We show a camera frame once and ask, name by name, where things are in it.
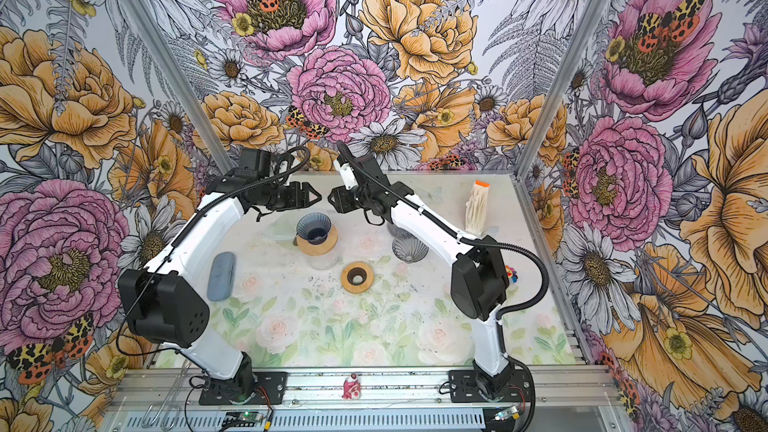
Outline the blue glass dripper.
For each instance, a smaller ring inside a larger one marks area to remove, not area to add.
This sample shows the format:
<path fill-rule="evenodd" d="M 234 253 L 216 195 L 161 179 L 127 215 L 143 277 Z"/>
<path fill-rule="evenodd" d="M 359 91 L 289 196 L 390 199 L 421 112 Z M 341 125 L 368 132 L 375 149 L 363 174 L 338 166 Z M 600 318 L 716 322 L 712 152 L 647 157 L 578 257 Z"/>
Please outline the blue glass dripper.
<path fill-rule="evenodd" d="M 303 216 L 296 225 L 296 234 L 311 245 L 324 243 L 331 231 L 331 219 L 319 212 Z"/>

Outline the wooden dripper ring stand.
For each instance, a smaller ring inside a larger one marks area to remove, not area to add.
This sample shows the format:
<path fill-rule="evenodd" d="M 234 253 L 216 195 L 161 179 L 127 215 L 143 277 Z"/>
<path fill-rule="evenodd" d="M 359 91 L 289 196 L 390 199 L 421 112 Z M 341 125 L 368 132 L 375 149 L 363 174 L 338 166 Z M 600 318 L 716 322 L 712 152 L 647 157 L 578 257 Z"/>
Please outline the wooden dripper ring stand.
<path fill-rule="evenodd" d="M 296 245 L 299 250 L 310 257 L 319 257 L 331 253 L 338 244 L 338 232 L 335 226 L 328 230 L 312 229 L 306 238 L 296 235 Z"/>

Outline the orange coffee filter pack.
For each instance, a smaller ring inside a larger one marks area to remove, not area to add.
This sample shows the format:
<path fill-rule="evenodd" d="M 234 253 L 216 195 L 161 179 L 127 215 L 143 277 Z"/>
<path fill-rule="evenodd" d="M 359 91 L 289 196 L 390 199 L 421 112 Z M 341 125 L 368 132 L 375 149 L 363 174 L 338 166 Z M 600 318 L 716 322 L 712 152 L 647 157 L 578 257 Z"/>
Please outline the orange coffee filter pack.
<path fill-rule="evenodd" d="M 476 180 L 465 204 L 464 230 L 479 236 L 485 229 L 489 202 L 490 185 Z"/>

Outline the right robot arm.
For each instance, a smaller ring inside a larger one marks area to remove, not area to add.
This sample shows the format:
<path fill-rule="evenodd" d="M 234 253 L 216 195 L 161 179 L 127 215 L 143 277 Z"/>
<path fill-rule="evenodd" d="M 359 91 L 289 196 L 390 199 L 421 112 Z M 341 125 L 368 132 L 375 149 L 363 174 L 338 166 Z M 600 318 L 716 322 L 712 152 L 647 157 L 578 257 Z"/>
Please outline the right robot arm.
<path fill-rule="evenodd" d="M 476 245 L 476 238 L 445 221 L 402 182 L 392 183 L 375 157 L 355 157 L 349 147 L 337 144 L 334 162 L 343 184 L 328 201 L 340 213 L 361 210 L 405 230 L 447 264 L 450 296 L 471 320 L 474 343 L 473 368 L 479 394 L 496 401 L 510 384 L 515 366 L 503 344 L 497 313 L 507 298 L 509 277 L 497 242 Z"/>

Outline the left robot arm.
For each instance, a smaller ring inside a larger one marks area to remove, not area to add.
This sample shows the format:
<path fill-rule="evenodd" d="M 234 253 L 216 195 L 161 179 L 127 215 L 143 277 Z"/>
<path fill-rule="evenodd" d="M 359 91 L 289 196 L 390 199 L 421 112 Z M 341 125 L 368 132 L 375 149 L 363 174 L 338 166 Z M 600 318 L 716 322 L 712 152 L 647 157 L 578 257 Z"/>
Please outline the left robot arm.
<path fill-rule="evenodd" d="M 238 164 L 215 177 L 171 242 L 145 265 L 117 281 L 128 330 L 162 351 L 183 355 L 201 369 L 214 396 L 244 403 L 256 392 L 250 357 L 210 325 L 210 307 L 195 286 L 209 271 L 229 229 L 249 210 L 260 215 L 306 209 L 321 196 L 307 182 L 291 180 L 311 153 L 296 146 L 275 155 L 245 149 Z"/>

